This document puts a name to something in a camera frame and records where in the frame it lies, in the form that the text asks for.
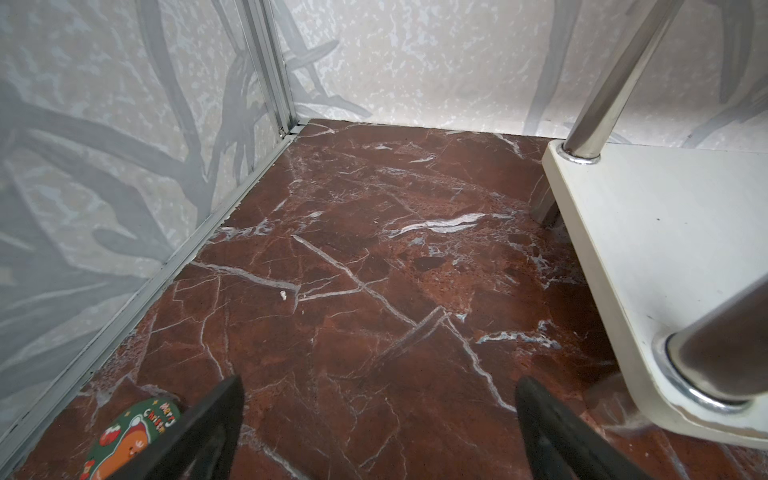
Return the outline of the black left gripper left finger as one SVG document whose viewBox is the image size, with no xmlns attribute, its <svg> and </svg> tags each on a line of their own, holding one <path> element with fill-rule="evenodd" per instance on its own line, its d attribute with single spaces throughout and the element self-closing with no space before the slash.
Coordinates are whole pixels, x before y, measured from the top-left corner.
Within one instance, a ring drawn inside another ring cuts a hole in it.
<svg viewBox="0 0 768 480">
<path fill-rule="evenodd" d="M 231 376 L 188 409 L 179 423 L 111 475 L 113 479 L 230 478 L 243 422 L 244 387 Z"/>
</svg>

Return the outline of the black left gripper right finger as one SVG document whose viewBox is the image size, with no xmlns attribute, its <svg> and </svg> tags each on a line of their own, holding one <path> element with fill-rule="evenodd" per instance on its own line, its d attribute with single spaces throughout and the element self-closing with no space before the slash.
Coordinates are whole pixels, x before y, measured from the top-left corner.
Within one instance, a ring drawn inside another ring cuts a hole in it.
<svg viewBox="0 0 768 480">
<path fill-rule="evenodd" d="M 515 401 L 526 458 L 535 479 L 647 479 L 536 379 L 516 385 Z"/>
</svg>

